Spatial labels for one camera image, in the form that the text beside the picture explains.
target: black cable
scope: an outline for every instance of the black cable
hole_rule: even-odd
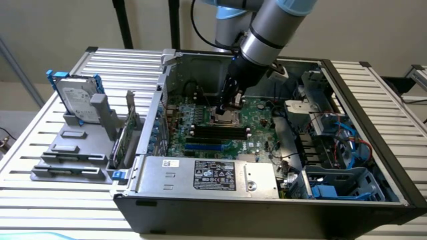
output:
[[[278,143],[279,143],[279,141],[275,143],[275,145],[272,146],[272,148],[270,148],[270,155],[271,155],[274,158],[283,160],[283,159],[286,159],[286,158],[289,158],[289,157],[291,157],[291,156],[294,156],[294,155],[297,155],[297,154],[303,154],[303,153],[299,153],[299,152],[294,152],[294,153],[291,153],[291,154],[289,154],[289,155],[286,155],[286,156],[276,156],[276,155],[274,154],[274,148],[276,147]]]
[[[198,34],[199,38],[203,40],[203,42],[206,42],[208,45],[211,45],[214,48],[219,48],[219,49],[226,49],[228,51],[234,51],[235,49],[231,46],[219,46],[216,44],[214,44],[212,42],[210,42],[200,34],[198,27],[196,27],[196,23],[195,23],[195,2],[196,0],[192,0],[191,2],[191,9],[190,9],[190,17],[191,17],[191,24],[192,24],[192,28],[195,33]]]
[[[8,130],[6,130],[3,127],[0,127],[0,129],[2,129],[3,131],[6,131],[7,135],[10,135],[11,138],[16,141],[16,138],[12,136],[12,134],[8,132]]]

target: power supply label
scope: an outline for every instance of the power supply label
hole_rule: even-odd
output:
[[[236,191],[235,163],[195,161],[192,186],[198,190]]]

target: blue plastic tab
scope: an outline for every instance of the blue plastic tab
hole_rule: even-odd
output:
[[[58,72],[54,74],[54,77],[58,77],[58,78],[68,78],[68,77],[70,77],[70,73],[66,72],[66,71],[58,71]]]
[[[104,86],[103,86],[103,80],[102,80],[102,77],[100,77],[100,75],[98,73],[94,75],[94,79],[95,79],[95,82],[96,82],[98,93],[99,94],[106,94],[106,90],[104,90]]]
[[[127,173],[124,171],[114,171],[111,179],[114,181],[126,180]]]
[[[51,83],[51,86],[52,86],[54,90],[56,91],[58,88],[56,88],[55,80],[54,80],[54,77],[52,77],[54,71],[52,71],[52,70],[48,70],[48,71],[46,72],[46,74],[47,74],[47,80],[48,80],[48,82]]]
[[[246,12],[246,10],[219,6],[216,11],[216,19],[232,19],[244,14]]]
[[[331,185],[317,185],[311,188],[313,196],[322,199],[338,199],[335,187]]]
[[[366,201],[370,199],[371,193],[362,193],[359,196],[339,196],[333,185],[317,185],[311,188],[315,199],[323,200],[354,200]]]
[[[357,130],[351,128],[347,124],[338,121],[335,122],[335,124],[339,125],[342,128],[347,129],[351,132],[353,136],[357,136]]]
[[[275,2],[283,11],[302,17],[313,12],[318,0],[275,0]]]

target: metal rail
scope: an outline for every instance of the metal rail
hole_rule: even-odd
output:
[[[11,68],[14,69],[14,72],[16,73],[19,80],[22,82],[22,85],[26,88],[30,96],[32,97],[35,104],[38,104],[39,108],[42,108],[43,105],[46,104],[46,101],[43,100],[43,97],[35,85],[32,84],[32,81],[30,81],[12,53],[10,52],[7,44],[4,43],[2,37],[0,37],[0,53],[3,54],[4,59],[7,60]]]
[[[110,103],[119,114],[127,113],[126,91],[134,90],[136,110],[144,116],[162,74],[160,56],[160,51],[100,48],[96,52],[84,54],[72,73],[100,73]],[[426,137],[418,132],[417,124],[395,104],[373,72],[358,62],[334,64],[427,197]],[[64,107],[54,94],[0,161],[0,234],[56,232],[87,240],[151,239],[151,236],[140,236],[132,232],[111,199],[111,185],[31,181],[31,169],[63,127],[63,112]],[[426,226],[427,217],[419,217],[402,226],[385,225],[358,239],[422,240],[427,236]],[[188,236],[162,238],[200,239]]]

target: blue clip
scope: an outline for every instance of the blue clip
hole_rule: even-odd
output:
[[[94,75],[94,79],[95,79],[95,82],[96,82],[98,93],[99,94],[106,94],[106,90],[104,90],[104,86],[103,86],[103,80],[102,80],[102,77],[100,77],[100,75],[98,73]]]
[[[47,80],[51,83],[51,86],[52,86],[54,90],[56,91],[58,88],[56,88],[55,80],[54,80],[54,71],[51,69],[47,70],[46,75],[47,75]]]
[[[127,172],[126,171],[120,171],[120,170],[119,171],[114,171],[111,179],[114,181],[119,181],[120,185],[127,184],[127,182],[128,182]]]
[[[315,199],[325,200],[354,200],[366,201],[370,199],[371,193],[366,192],[359,196],[339,196],[333,185],[317,185],[311,188],[313,196]]]
[[[58,71],[58,72],[54,74],[54,77],[58,77],[58,78],[68,78],[68,77],[70,77],[70,73],[66,72],[66,71]]]

